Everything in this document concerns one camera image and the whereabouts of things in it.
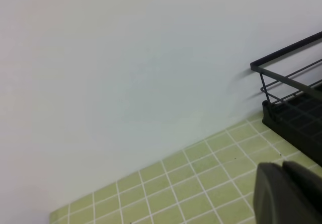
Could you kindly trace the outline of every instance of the green tile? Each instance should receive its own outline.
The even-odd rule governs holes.
[[[110,184],[94,192],[95,202],[104,200],[116,194],[116,183]]]
[[[203,187],[207,190],[229,180],[224,169],[219,166],[199,175]]]
[[[269,144],[265,139],[258,135],[240,142],[239,146],[245,151],[246,154],[251,154],[255,151],[268,147]]]
[[[87,196],[82,197],[81,199],[78,199],[77,201],[74,201],[70,204],[70,212],[74,212],[80,209],[83,209],[87,206],[90,206],[93,204],[93,195],[89,194]]]
[[[283,165],[284,160],[283,159],[279,159],[279,160],[274,160],[273,163],[282,166]]]
[[[140,185],[120,194],[121,206],[126,206],[144,197],[143,187]]]
[[[178,152],[163,160],[163,164],[165,165],[165,169],[167,171],[174,170],[187,163],[187,158],[183,152]]]
[[[258,132],[265,132],[265,131],[269,130],[269,127],[264,125],[261,120],[252,122],[251,124]]]
[[[68,224],[68,217],[64,217],[62,219],[60,219],[58,222],[56,222],[55,224]]]
[[[75,212],[69,216],[69,224],[85,224],[94,220],[93,207]]]
[[[122,192],[124,190],[127,190],[139,184],[141,184],[141,179],[138,172],[135,172],[129,176],[126,176],[117,182],[117,185],[119,187],[119,192]]]
[[[150,205],[151,213],[155,213],[158,210],[162,210],[176,203],[175,196],[173,195],[171,189],[151,195],[147,198],[147,200]]]
[[[173,189],[176,193],[178,201],[184,200],[203,191],[197,178],[192,178],[183,183],[175,185]]]
[[[249,156],[256,164],[260,162],[272,162],[281,158],[281,155],[272,147],[265,148]]]
[[[288,156],[298,151],[296,147],[285,140],[275,144],[274,147],[284,156]]]
[[[217,210],[223,223],[235,224],[253,216],[252,211],[244,200],[238,200]]]
[[[222,135],[223,133],[225,133],[226,132],[226,130],[224,129],[224,130],[222,130],[222,131],[220,131],[220,132],[217,132],[217,133],[215,133],[215,134],[213,134],[213,135],[210,135],[210,136],[208,136],[208,137],[206,137],[206,140],[209,140],[209,139],[211,139],[211,138],[214,138],[214,137],[217,137],[217,136],[219,136],[219,135]]]
[[[136,224],[152,224],[151,217],[141,220],[141,221],[137,222]]]
[[[131,223],[136,220],[140,220],[145,216],[149,215],[149,210],[147,208],[146,200],[139,201],[133,205],[130,205],[122,209],[123,222]]]
[[[233,126],[228,127],[228,128],[227,128],[227,130],[229,131],[229,130],[232,130],[232,129],[234,129],[234,128],[237,128],[237,127],[243,126],[243,125],[244,125],[244,124],[246,124],[246,123],[247,123],[246,121],[241,121],[241,122],[239,122],[239,123],[234,124]]]
[[[143,181],[153,179],[165,173],[161,162],[157,162],[149,167],[140,170],[141,177]]]
[[[255,168],[255,165],[247,157],[225,163],[223,166],[232,178]]]
[[[236,187],[231,182],[209,190],[207,193],[214,207],[218,207],[240,197]]]
[[[210,149],[208,148],[205,142],[198,144],[194,147],[190,147],[186,149],[185,152],[190,161],[197,160],[211,153]]]
[[[96,224],[122,224],[121,213],[119,211],[95,220]]]
[[[313,168],[310,169],[313,173],[315,173],[316,175],[322,177],[322,168],[321,166],[317,165],[314,166]]]
[[[154,180],[151,180],[149,182],[146,182],[144,184],[144,189],[147,195],[151,195],[157,191],[163,190],[167,187],[169,187],[169,181],[166,175],[163,175],[161,177],[158,177]]]
[[[198,195],[180,203],[180,207],[186,220],[212,209],[205,194]]]
[[[229,133],[236,142],[240,142],[248,137],[257,135],[255,130],[249,124],[230,130]]]
[[[246,222],[243,222],[243,224],[256,224],[255,217],[252,219],[247,220]]]
[[[50,223],[57,221],[58,219],[62,218],[63,216],[68,214],[68,205],[52,212],[50,214]]]
[[[234,180],[236,186],[241,191],[243,195],[246,195],[250,192],[254,191],[255,188],[255,180],[256,180],[256,171],[241,176]]]
[[[283,138],[278,135],[277,133],[273,132],[273,131],[268,131],[268,132],[264,132],[262,134],[262,136],[270,143],[274,144],[274,143],[277,143],[279,141],[282,141]]]
[[[210,155],[208,157],[204,157],[200,160],[197,160],[192,163],[192,168],[195,170],[196,173],[203,172],[205,170],[208,170],[212,167],[217,166],[219,163],[215,159],[213,155]]]
[[[209,212],[188,222],[188,224],[219,224],[218,217],[214,212]]]
[[[111,213],[119,208],[118,196],[109,198],[95,205],[95,218]]]
[[[183,222],[183,218],[176,205],[153,215],[153,222],[154,224],[180,224]]]
[[[246,201],[249,203],[249,205],[252,208],[254,208],[253,207],[253,198],[254,198],[254,194],[253,193],[252,194],[249,194],[248,196],[245,197]]]
[[[189,145],[188,147],[186,147],[185,149],[188,149],[188,148],[190,148],[190,147],[196,146],[196,145],[198,145],[198,144],[200,144],[200,143],[203,143],[203,140],[198,141],[198,142],[195,142],[195,143],[193,143],[193,144]]]
[[[226,163],[228,161],[240,159],[245,156],[244,153],[240,150],[240,148],[236,145],[225,148],[224,150],[220,150],[215,154],[221,163]]]
[[[249,122],[255,121],[255,120],[259,120],[259,119],[263,119],[263,112],[260,111],[252,116],[250,116],[249,118],[247,118],[247,120]]]
[[[190,166],[184,166],[182,168],[179,168],[177,170],[174,170],[170,173],[168,173],[169,179],[172,184],[176,184],[182,180],[185,180],[191,176],[193,176],[194,173]]]
[[[292,155],[290,157],[287,157],[289,161],[297,162],[298,164],[304,166],[304,167],[310,167],[312,165],[315,165],[315,162],[311,160],[308,156],[305,154],[299,152],[298,154]]]
[[[224,133],[219,136],[207,139],[207,143],[209,144],[209,147],[212,151],[217,151],[222,149],[223,147],[234,144],[234,141],[227,133]]]

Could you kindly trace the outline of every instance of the black metal rack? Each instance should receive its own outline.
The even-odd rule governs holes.
[[[304,46],[308,47],[320,39],[322,39],[322,32],[252,62],[251,69],[260,74],[263,84],[261,91],[267,98],[263,102],[263,123],[322,166],[322,74],[321,80],[310,85],[291,79],[292,76],[321,64],[322,59],[287,76],[261,67]],[[263,76],[275,81],[265,84]],[[269,92],[271,86],[281,83],[297,90],[284,97],[277,97]]]

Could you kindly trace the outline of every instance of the wall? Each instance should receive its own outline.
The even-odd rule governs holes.
[[[321,2],[0,0],[1,223],[258,111],[249,63],[321,31]]]

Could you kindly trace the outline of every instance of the black wire rack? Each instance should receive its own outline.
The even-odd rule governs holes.
[[[310,69],[317,70],[316,67],[322,65],[322,59],[286,76],[261,67],[281,56],[320,42],[320,39],[322,32],[252,62],[251,69],[260,74],[263,84],[261,91],[267,99],[263,102],[263,123],[322,166],[322,72],[321,79],[310,85],[292,79],[299,73],[307,74]],[[275,81],[266,84],[264,76]],[[296,90],[277,97],[270,90],[279,84],[287,84]]]

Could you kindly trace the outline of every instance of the green tile floor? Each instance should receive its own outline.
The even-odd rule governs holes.
[[[50,215],[51,224],[255,223],[259,162],[296,161],[322,168],[256,114]]]

